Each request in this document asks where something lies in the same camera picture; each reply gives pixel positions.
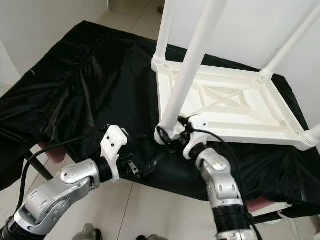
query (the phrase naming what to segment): black cable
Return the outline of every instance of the black cable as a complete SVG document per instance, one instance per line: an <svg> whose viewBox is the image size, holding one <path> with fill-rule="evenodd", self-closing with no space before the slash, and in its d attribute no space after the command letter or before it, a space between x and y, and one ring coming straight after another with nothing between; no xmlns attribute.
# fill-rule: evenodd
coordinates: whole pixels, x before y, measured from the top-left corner
<svg viewBox="0 0 320 240"><path fill-rule="evenodd" d="M19 208L22 206L22 203L23 203L23 201L24 201L27 173L28 173L29 167L30 167L31 163L33 162L33 160L36 159L36 157L38 157L39 155L41 155L41 154L43 154L43 153L46 153L46 152L48 152L48 151L50 151L50 150L52 150L52 149L56 149L56 148L61 147L61 146L63 146L63 145L70 144L70 143L73 143L73 142L76 142L76 141L79 141L79 140L82 140L82 139L86 139L86 138L88 138L88 137L91 137L92 135L93 135L93 134L89 134L89 135L86 135L86 136L77 137L77 138L74 138L74 139L71 139L71 140L68 140L68 141L64 141L64 142L61 142L61 143L58 143L58 144L49 146L49 147L47 147L46 149L43 149L43 150L38 151L37 153L35 153L34 155L32 155L32 156L26 161L26 164L25 164L25 166L24 166L24 168L23 168L23 172L22 172L22 176L21 176L21 185L20 185L19 201L18 201L16 210L15 210L15 213L19 210Z"/></svg>
<svg viewBox="0 0 320 240"><path fill-rule="evenodd" d="M229 152L231 152L231 154L233 155L233 158L235 160L235 164L236 164L236 168L237 168L237 172L238 172L238 177L239 177L239 191L240 191L240 194L241 194L241 198L242 198L242 201L243 201L243 205L244 205L244 210L246 212L246 217L249 219L249 222L250 224L252 225L254 231L255 231L255 234L258 238L258 240L262 240L262 236L259 232L259 230L257 229L254 221L253 221L253 217L252 215L249 213L249 210L248 210L248 207L247 207L247 200L246 200L246 197L245 197L245 193L244 193L244 181L243 181L243 178L242 178L242 173L241 173L241 168L240 168L240 164L239 164L239 159L237 158L237 155L235 154L234 150L229 146L229 144L227 142L225 142L220 136L210 132L210 131L206 131L206 130L201 130L201 129L194 129L194 128L191 128L190 129L191 132L198 132L198 133L204 133L204 134L209 134L213 137L215 137L216 139L218 139L220 142L222 142L224 144L224 146L227 148L227 150Z"/></svg>

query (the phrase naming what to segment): white tile floor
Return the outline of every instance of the white tile floor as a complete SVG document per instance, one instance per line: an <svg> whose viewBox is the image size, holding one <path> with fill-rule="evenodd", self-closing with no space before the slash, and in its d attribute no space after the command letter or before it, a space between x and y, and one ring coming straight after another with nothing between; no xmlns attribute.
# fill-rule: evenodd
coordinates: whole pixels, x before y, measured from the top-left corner
<svg viewBox="0 0 320 240"><path fill-rule="evenodd" d="M164 0L112 0L111 11L105 12L97 23L157 40L161 22L157 6L163 3ZM0 83L0 97L9 88ZM58 165L49 160L46 167L55 175L70 163L68 157ZM38 176L30 191L44 181ZM85 223L100 228L104 240L135 240L141 234L158 234L170 240L209 240L216 232L208 202L126 180L103 184L77 202L46 239L71 240ZM292 231L295 226L299 236ZM316 218L305 217L272 225L263 223L258 228L265 240L311 240L319 226Z"/></svg>

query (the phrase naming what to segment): black cloth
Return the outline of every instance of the black cloth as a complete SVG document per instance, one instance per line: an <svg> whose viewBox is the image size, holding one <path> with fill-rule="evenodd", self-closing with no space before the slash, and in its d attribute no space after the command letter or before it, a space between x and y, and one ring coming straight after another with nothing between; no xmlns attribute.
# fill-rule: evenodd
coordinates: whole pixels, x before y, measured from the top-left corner
<svg viewBox="0 0 320 240"><path fill-rule="evenodd" d="M207 200L206 186L181 150L153 141L158 124L156 74L151 59L156 42L90 22L75 26L0 99L0 189L21 175L22 156L39 142L61 143L107 124L125 128L136 140L133 160L138 167L154 161L159 167L138 179L119 160L121 177L187 197ZM182 62L186 50L169 45L167 60ZM258 71L206 55L204 65ZM273 83L307 130L299 104L283 76ZM100 154L103 134L65 146L75 162ZM221 143L210 143L228 157ZM240 160L248 200L263 196L320 213L320 156L316 148L231 143Z"/></svg>

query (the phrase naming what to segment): black tablecloth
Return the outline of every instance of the black tablecloth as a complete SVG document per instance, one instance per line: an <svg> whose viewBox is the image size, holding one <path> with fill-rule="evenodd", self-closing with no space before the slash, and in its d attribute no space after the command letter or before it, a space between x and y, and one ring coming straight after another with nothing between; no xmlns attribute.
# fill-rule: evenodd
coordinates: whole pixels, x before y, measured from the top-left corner
<svg viewBox="0 0 320 240"><path fill-rule="evenodd" d="M151 59L156 42L90 22L74 27L0 99L0 189L21 175L24 153L39 142L60 143L113 124L131 136L138 167L155 158L163 163L137 179L119 161L121 176L141 184L195 199L207 200L205 184L193 160L153 141L158 123L156 74ZM168 46L166 57L182 62L186 50ZM243 64L206 55L204 65L258 71ZM286 79L273 83L307 130L308 126ZM100 154L101 136L65 146L75 162ZM211 145L228 157L220 143ZM302 152L292 146L231 143L240 159L246 198L263 196L288 202L304 214L320 213L320 156L316 148Z"/></svg>

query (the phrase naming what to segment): black plastic sheet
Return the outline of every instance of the black plastic sheet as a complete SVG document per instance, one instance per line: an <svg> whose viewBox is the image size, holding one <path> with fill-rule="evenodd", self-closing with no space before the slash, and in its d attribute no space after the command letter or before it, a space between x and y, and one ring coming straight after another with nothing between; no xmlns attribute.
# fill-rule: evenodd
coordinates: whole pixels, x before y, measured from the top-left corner
<svg viewBox="0 0 320 240"><path fill-rule="evenodd" d="M205 184L193 160L179 150L153 141L158 123L156 74L151 59L156 42L82 22L58 42L0 99L0 189L21 175L22 157L34 144L61 143L107 124L131 136L147 135L134 148L134 162L144 166L155 158L159 167L137 179L119 161L121 177L154 188L207 200ZM168 46L167 59L182 62L186 50ZM204 65L257 71L243 64L208 56ZM308 126L286 79L272 78L302 127ZM65 146L75 162L100 154L101 136ZM240 159L246 198L263 196L320 213L320 156L316 148L302 152L292 146L231 143ZM211 143L222 155L220 143Z"/></svg>

